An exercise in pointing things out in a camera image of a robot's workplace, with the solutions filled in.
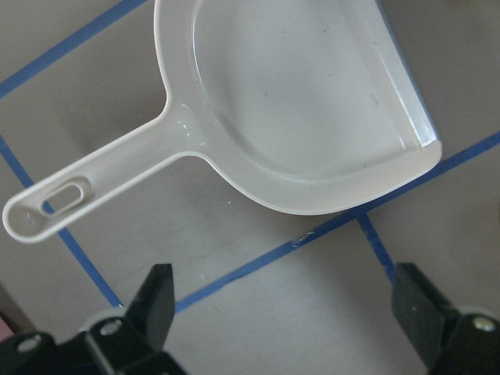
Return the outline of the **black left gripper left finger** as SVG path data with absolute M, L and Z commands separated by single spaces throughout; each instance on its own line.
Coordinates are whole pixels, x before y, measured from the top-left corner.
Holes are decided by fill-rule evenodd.
M 87 318 L 80 331 L 90 359 L 81 374 L 174 374 L 163 350 L 175 313 L 173 267 L 154 265 L 127 307 Z

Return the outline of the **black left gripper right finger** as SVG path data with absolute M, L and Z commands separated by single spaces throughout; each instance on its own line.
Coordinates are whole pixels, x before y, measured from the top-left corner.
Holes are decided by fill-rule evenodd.
M 428 374 L 499 373 L 499 319 L 456 308 L 417 265 L 395 266 L 391 310 Z

